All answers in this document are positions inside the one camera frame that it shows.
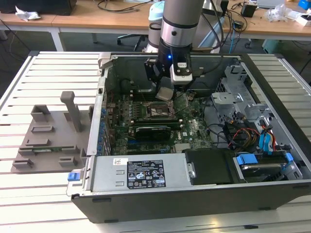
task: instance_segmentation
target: power supply label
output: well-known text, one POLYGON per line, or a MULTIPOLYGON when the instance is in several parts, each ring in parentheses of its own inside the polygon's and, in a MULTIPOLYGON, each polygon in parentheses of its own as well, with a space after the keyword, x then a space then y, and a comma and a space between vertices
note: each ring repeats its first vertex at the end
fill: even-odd
POLYGON ((163 160, 127 162, 127 187, 166 187, 163 160))

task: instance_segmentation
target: metal slotted table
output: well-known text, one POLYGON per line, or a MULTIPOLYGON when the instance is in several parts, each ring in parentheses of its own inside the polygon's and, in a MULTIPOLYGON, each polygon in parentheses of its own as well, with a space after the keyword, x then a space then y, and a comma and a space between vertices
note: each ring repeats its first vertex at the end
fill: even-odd
MULTIPOLYGON (((311 196, 300 197, 272 211, 92 224, 66 195, 68 173, 10 174, 32 120, 33 105, 46 104, 50 111, 65 110, 59 99, 64 90, 75 92, 74 101, 82 110, 94 103, 99 78, 98 54, 41 52, 29 56, 0 100, 0 232, 301 233, 311 229, 311 196), (258 229, 245 229, 245 225, 255 225, 258 229)), ((251 57, 262 72, 271 72, 265 73, 266 79, 310 138, 311 126, 307 120, 311 115, 311 96, 306 83, 282 59, 271 55, 251 57), (307 107, 298 107, 302 102, 307 107)))

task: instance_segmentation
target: gray plastic stand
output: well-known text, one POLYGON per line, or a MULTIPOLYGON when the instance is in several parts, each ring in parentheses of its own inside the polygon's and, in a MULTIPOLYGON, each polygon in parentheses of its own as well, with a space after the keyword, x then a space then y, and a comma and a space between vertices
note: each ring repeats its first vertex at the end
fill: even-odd
POLYGON ((60 100, 68 112, 50 112, 46 105, 34 106, 33 120, 11 172, 65 172, 85 166, 93 107, 79 111, 73 99, 72 91, 62 93, 60 100))

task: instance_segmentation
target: robotic arm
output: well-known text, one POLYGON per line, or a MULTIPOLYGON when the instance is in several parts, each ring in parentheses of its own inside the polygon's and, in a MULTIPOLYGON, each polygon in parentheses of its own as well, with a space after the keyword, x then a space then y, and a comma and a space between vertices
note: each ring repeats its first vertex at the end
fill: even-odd
POLYGON ((175 88, 192 81, 190 50, 203 4, 204 0, 165 1, 158 58, 145 63, 148 79, 157 86, 163 76, 170 77, 175 88))

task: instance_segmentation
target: plastic bag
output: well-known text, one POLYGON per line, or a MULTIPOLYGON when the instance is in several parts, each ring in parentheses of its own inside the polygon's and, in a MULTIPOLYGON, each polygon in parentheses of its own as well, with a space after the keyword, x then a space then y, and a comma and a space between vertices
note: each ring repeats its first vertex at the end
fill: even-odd
POLYGON ((285 16, 291 11, 292 10, 287 8, 285 4, 280 4, 277 5, 275 9, 269 9, 264 15, 269 20, 269 22, 280 20, 287 22, 287 18, 285 16))
POLYGON ((28 22, 28 20, 41 18, 37 12, 22 11, 18 9, 17 6, 15 6, 15 8, 16 8, 15 15, 17 15, 20 19, 26 22, 28 22))

